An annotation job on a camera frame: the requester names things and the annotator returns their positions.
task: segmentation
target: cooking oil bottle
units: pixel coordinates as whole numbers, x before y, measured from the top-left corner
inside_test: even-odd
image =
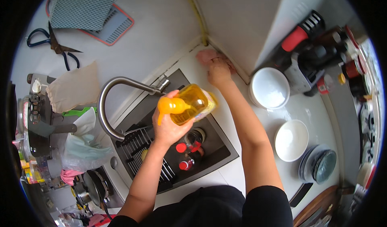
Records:
[[[182,125],[195,118],[196,121],[205,118],[217,106],[217,101],[213,94],[201,89],[196,84],[185,86],[174,98],[161,98],[157,104],[160,111],[158,124],[164,114],[171,115],[172,121],[177,125]]]

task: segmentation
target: black clothing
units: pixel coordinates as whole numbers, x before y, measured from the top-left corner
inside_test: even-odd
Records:
[[[180,202],[154,210],[140,224],[116,216],[109,227],[132,226],[281,226],[292,227],[293,217],[284,191],[273,186],[251,190],[246,200],[231,186],[200,188]]]

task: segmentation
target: stainless steel faucet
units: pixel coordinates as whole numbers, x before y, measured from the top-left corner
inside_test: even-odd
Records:
[[[110,79],[102,87],[98,98],[97,112],[98,112],[99,123],[101,124],[102,129],[107,133],[107,135],[109,135],[110,137],[118,141],[124,141],[125,139],[125,134],[115,131],[113,127],[109,124],[108,119],[106,117],[105,101],[106,101],[106,96],[108,95],[112,87],[114,87],[117,84],[125,84],[128,86],[132,86],[134,88],[147,91],[149,92],[150,95],[155,95],[160,97],[162,95],[165,95],[163,91],[169,85],[169,83],[170,81],[167,79],[165,75],[163,75],[163,77],[160,79],[160,83],[159,85],[157,85],[157,87],[148,86],[146,84],[140,83],[138,81],[132,80],[127,77],[114,77]]]

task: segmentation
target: wooden cutting board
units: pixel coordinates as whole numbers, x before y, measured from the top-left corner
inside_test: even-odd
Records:
[[[331,186],[320,193],[299,215],[297,215],[293,220],[293,226],[300,226],[306,220],[306,223],[308,224],[305,223],[306,225],[304,224],[304,226],[310,226],[322,217],[329,214],[332,215],[332,212],[337,208],[340,199],[340,195],[337,194],[337,188],[338,186]]]

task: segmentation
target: dish drying rack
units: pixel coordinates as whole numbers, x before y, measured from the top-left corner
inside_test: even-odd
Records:
[[[123,142],[116,142],[118,148],[122,148],[126,157],[125,162],[129,166],[129,169],[134,176],[139,171],[143,161],[141,160],[141,154],[144,150],[149,149],[149,146],[153,142],[153,139],[149,137],[147,129],[151,126],[146,126],[134,130],[125,132],[125,140]],[[162,159],[162,168],[160,173],[159,185],[165,182],[171,182],[176,178],[176,174],[172,171],[166,160]]]

